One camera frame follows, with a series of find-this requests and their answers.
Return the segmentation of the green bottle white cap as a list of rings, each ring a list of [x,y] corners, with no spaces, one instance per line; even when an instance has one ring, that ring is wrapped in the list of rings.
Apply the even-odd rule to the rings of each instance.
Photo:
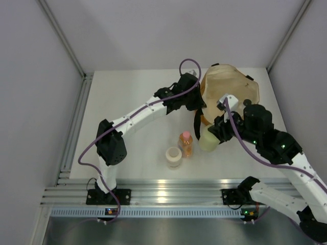
[[[202,151],[212,152],[220,143],[220,140],[208,130],[211,126],[205,126],[201,132],[199,147]]]

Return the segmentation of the tan canvas bag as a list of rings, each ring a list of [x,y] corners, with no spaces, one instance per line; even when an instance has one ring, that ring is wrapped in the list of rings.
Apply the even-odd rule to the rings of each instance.
[[[240,115],[243,114],[245,99],[250,99],[252,104],[258,104],[260,101],[258,83],[228,64],[212,65],[200,83],[200,92],[206,108],[195,112],[194,133],[197,139],[200,139],[201,124],[213,124],[217,116],[223,115],[224,110],[217,108],[217,102],[225,94],[234,95],[238,99],[235,111]]]

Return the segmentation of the orange bottle pink cap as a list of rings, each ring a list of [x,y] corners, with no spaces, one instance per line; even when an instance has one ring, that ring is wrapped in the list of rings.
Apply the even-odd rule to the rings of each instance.
[[[182,156],[189,158],[193,153],[193,138],[189,131],[184,131],[179,135],[178,147],[182,152]]]

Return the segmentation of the cream jar bottle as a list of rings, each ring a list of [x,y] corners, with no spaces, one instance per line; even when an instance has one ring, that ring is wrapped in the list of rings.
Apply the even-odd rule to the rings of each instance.
[[[178,169],[182,163],[182,151],[178,147],[170,147],[166,150],[166,160],[168,163],[168,168]]]

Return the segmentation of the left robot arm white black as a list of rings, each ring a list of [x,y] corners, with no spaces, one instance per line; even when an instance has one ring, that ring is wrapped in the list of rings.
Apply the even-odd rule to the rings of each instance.
[[[127,156],[125,140],[150,122],[179,110],[206,107],[200,93],[199,77],[186,72],[170,87],[158,89],[142,106],[127,115],[99,123],[95,143],[99,157],[99,173],[93,189],[88,191],[88,205],[110,204],[116,194],[117,165]]]

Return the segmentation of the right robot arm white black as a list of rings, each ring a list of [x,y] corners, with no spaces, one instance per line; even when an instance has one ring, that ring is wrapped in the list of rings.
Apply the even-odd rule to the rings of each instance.
[[[268,187],[255,177],[239,184],[238,197],[244,203],[269,206],[296,223],[316,243],[326,243],[326,184],[309,163],[302,147],[287,133],[274,128],[272,114],[264,106],[249,104],[243,115],[233,108],[238,100],[231,94],[218,100],[224,110],[209,127],[220,143],[237,138],[242,148],[257,162],[278,169],[301,195],[294,198]]]

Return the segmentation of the small bottle black cap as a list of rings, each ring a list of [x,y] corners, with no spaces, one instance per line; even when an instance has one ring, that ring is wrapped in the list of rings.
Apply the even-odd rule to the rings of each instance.
[[[243,105],[246,107],[246,106],[249,106],[249,105],[251,105],[252,104],[252,101],[250,100],[250,99],[245,99],[244,101],[243,101]]]

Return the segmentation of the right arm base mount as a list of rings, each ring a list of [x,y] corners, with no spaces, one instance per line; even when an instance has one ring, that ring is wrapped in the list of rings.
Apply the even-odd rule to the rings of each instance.
[[[236,206],[239,208],[243,205],[241,194],[236,188],[221,189],[221,196],[223,204],[226,206]]]

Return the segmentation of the left aluminium frame post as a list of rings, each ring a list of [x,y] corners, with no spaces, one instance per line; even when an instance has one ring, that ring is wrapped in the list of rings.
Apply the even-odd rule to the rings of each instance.
[[[80,77],[85,78],[86,73],[84,69],[82,68],[79,60],[77,59],[77,56],[75,52],[73,51],[73,48],[71,47],[63,29],[61,28],[56,16],[54,15],[50,5],[45,0],[36,0],[37,4],[39,5],[42,12],[45,14],[47,20],[49,21],[51,27],[53,28],[56,36],[58,37],[59,41],[61,42],[61,45],[63,46],[64,50],[66,51],[67,55],[69,56],[70,60],[72,61],[75,69],[77,70]]]

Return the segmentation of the aluminium frame post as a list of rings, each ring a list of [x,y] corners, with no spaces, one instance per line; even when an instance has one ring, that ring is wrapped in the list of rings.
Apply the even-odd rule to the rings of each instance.
[[[268,74],[272,71],[279,56],[282,54],[283,50],[287,46],[288,42],[290,41],[291,37],[293,36],[294,32],[300,25],[303,17],[308,12],[313,2],[314,2],[313,0],[302,1],[300,8],[297,10],[295,17],[292,19],[291,23],[289,24],[286,33],[283,35],[283,38],[281,39],[279,45],[277,46],[275,52],[273,53],[270,62],[266,67],[266,71]]]
[[[84,69],[82,68],[79,60],[77,59],[77,56],[75,52],[73,51],[73,48],[71,47],[63,29],[61,28],[56,16],[54,15],[50,5],[45,0],[36,0],[37,4],[39,5],[42,12],[45,14],[47,20],[49,21],[51,27],[53,28],[56,36],[58,37],[59,41],[61,42],[61,45],[63,46],[64,50],[66,51],[67,55],[69,56],[70,60],[72,61],[75,69],[77,70],[80,77],[85,78],[86,73]]]

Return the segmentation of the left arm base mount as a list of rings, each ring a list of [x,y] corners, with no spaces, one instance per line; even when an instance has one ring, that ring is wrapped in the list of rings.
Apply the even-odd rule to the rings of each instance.
[[[120,205],[130,205],[131,189],[117,189],[113,190]],[[86,197],[87,205],[115,205],[117,201],[110,193],[104,193],[98,189],[90,189]]]

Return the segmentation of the right aluminium frame post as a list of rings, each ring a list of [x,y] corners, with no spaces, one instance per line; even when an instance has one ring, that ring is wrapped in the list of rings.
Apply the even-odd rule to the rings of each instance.
[[[289,24],[286,33],[283,35],[283,38],[281,39],[279,45],[277,46],[275,52],[273,53],[270,62],[266,67],[266,71],[268,74],[272,71],[279,56],[282,54],[283,50],[287,46],[288,42],[290,41],[291,37],[293,36],[294,32],[300,25],[303,17],[308,12],[313,2],[314,2],[313,0],[302,1],[300,8],[297,10],[295,17],[292,19],[291,23]]]

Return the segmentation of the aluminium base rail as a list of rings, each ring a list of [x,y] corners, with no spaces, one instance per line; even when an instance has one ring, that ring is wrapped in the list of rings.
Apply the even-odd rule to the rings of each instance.
[[[236,188],[240,179],[219,180],[137,180],[119,179],[117,187],[131,189],[132,206],[221,206],[221,190]],[[47,187],[43,206],[84,206],[94,180],[59,179]]]

